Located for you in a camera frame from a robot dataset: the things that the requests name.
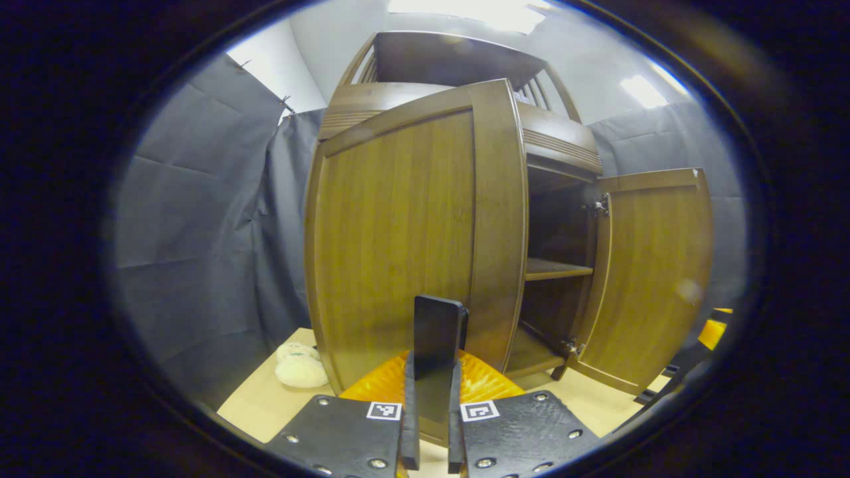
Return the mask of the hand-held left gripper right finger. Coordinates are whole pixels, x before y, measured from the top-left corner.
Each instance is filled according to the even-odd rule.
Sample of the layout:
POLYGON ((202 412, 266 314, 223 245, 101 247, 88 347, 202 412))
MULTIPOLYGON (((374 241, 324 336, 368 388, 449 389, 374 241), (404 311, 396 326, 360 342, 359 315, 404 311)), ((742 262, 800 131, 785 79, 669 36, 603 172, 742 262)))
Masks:
POLYGON ((479 358, 459 352, 450 391, 450 475, 543 476, 599 442, 552 391, 525 392, 479 358))

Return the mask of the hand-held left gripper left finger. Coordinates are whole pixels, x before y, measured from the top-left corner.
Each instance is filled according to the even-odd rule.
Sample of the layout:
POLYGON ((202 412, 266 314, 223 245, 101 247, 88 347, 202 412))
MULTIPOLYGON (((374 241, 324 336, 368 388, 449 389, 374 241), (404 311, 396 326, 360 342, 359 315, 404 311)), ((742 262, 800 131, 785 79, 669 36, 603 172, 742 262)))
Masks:
POLYGON ((265 449, 322 477, 408 477, 419 470, 410 352, 385 361, 340 396, 310 398, 265 449))

